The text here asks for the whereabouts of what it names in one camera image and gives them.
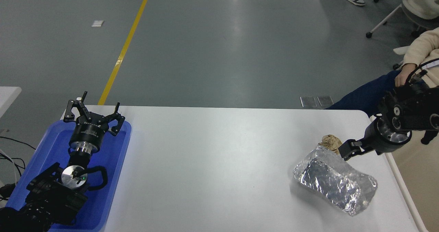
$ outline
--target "yellow floor line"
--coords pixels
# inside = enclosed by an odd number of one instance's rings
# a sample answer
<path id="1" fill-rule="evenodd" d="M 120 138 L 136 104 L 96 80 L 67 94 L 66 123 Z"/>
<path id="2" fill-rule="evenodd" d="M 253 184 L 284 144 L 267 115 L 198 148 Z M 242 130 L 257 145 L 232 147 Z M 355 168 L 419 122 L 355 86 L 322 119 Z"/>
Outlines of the yellow floor line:
<path id="1" fill-rule="evenodd" d="M 117 59 L 116 65 L 113 68 L 113 71 L 111 72 L 110 78 L 108 79 L 107 85 L 104 88 L 104 91 L 102 95 L 100 96 L 98 105 L 104 105 L 105 100 L 108 97 L 108 93 L 110 93 L 111 87 L 113 85 L 114 79 L 116 79 L 116 75 L 119 72 L 120 65 L 122 64 L 122 61 L 125 57 L 125 54 L 127 53 L 127 49 L 130 46 L 131 40 L 133 39 L 133 35 L 136 32 L 137 25 L 139 24 L 140 18 L 142 16 L 143 10 L 145 9 L 145 5 L 148 2 L 148 0 L 143 0 L 142 4 L 139 8 L 138 14 L 136 15 L 136 19 L 133 22 L 133 26 L 131 27 L 130 33 L 128 34 L 127 39 L 125 40 L 125 44 L 122 47 L 122 51 L 119 54 L 119 58 Z"/>

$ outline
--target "hand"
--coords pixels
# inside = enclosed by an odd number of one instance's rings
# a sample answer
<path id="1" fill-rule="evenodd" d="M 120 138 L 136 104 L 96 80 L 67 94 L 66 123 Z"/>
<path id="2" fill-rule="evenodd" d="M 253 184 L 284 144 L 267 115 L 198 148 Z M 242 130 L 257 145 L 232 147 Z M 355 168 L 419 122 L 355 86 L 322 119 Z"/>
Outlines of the hand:
<path id="1" fill-rule="evenodd" d="M 416 69 L 416 64 L 408 63 L 403 66 L 403 69 L 400 74 L 395 78 L 395 86 L 403 86 L 406 84 L 407 77 Z"/>

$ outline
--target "jeans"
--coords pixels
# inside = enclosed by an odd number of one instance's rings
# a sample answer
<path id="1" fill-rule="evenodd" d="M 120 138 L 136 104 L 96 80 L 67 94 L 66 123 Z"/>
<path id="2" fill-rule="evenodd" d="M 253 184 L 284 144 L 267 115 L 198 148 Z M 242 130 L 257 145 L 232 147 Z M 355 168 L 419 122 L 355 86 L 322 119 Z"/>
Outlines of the jeans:
<path id="1" fill-rule="evenodd" d="M 386 91 L 395 88 L 395 78 L 401 70 L 391 71 L 386 75 L 368 82 L 344 96 L 327 110 L 362 110 L 367 116 L 378 114 L 378 104 Z"/>

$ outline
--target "blue tray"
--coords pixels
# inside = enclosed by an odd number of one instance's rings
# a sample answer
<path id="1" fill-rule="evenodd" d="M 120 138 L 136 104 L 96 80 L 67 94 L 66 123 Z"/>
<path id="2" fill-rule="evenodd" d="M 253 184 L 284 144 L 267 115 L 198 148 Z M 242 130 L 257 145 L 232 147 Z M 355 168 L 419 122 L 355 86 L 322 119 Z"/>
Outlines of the blue tray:
<path id="1" fill-rule="evenodd" d="M 110 123 L 110 127 L 116 125 L 116 121 Z M 75 123 L 64 123 L 57 121 L 50 125 L 43 136 L 38 148 L 30 160 L 23 176 L 12 193 L 7 207 L 19 210 L 25 205 L 26 190 L 29 182 L 40 174 L 43 170 L 50 167 L 55 162 L 60 163 L 60 167 L 65 168 L 69 161 L 69 140 L 72 136 Z M 111 203 L 116 191 L 119 175 L 122 170 L 123 160 L 128 148 L 131 136 L 131 125 L 125 121 L 119 134 L 114 137 L 106 133 L 100 151 L 91 157 L 89 167 L 97 165 L 104 166 L 108 173 L 108 184 L 97 191 L 87 191 L 85 195 L 88 200 L 76 216 L 74 226 L 54 224 L 50 232 L 98 232 L 107 221 L 110 213 Z M 88 181 L 91 185 L 102 183 L 100 172 L 89 174 Z"/>

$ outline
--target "beige sweater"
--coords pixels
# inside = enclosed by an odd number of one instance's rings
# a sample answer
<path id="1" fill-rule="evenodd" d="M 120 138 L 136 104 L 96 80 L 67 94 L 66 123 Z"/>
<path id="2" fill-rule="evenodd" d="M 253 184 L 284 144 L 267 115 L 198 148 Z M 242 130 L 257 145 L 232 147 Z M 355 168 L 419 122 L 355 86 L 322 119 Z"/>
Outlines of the beige sweater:
<path id="1" fill-rule="evenodd" d="M 421 34 L 409 46 L 404 56 L 403 65 L 414 63 L 417 66 L 439 58 L 439 27 Z M 428 73 L 422 78 L 430 87 L 439 85 L 439 66 L 429 68 Z"/>

